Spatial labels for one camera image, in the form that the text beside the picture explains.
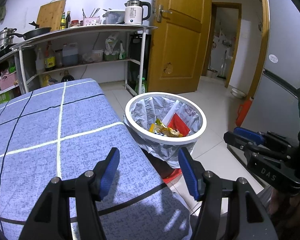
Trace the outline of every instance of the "screw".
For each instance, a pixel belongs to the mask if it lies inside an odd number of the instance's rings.
[[[244,177],[240,177],[240,178],[239,178],[239,182],[240,182],[241,184],[246,184],[248,181],[247,181]]]
[[[93,176],[93,171],[86,171],[86,172],[84,173],[84,175],[85,175],[86,177],[92,177],[92,176]]]
[[[51,182],[52,182],[53,184],[56,184],[56,183],[59,182],[59,180],[60,180],[59,177],[53,177],[53,178],[51,179]]]
[[[208,178],[211,178],[213,176],[213,172],[212,171],[205,171],[204,175]]]

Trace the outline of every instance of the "dark wok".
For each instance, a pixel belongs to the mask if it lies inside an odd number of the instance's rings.
[[[25,40],[29,40],[35,36],[39,36],[45,33],[50,32],[51,27],[43,27],[43,28],[39,28],[39,25],[36,24],[35,22],[29,23],[30,25],[35,26],[35,29],[29,32],[26,32],[24,34],[20,34],[20,33],[13,33],[11,34],[11,36],[17,36],[19,38],[24,38]]]

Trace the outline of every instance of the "cutting board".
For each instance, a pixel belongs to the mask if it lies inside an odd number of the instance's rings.
[[[37,24],[39,27],[51,27],[51,32],[60,30],[62,13],[65,10],[66,0],[52,1],[40,7]]]

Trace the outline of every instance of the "refrigerator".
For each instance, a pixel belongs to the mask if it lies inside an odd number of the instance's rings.
[[[298,139],[300,119],[300,12],[291,0],[269,0],[270,32],[264,70],[242,123],[253,131],[273,131]],[[243,152],[231,147],[246,163]]]

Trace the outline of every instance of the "pan handle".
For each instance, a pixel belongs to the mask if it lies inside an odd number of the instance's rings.
[[[12,33],[9,36],[17,36],[18,38],[24,38],[24,39],[26,39],[26,36],[23,35],[23,34],[20,34],[20,33]]]
[[[34,21],[32,23],[29,23],[30,25],[34,26],[36,29],[39,28],[39,24],[36,24]]]

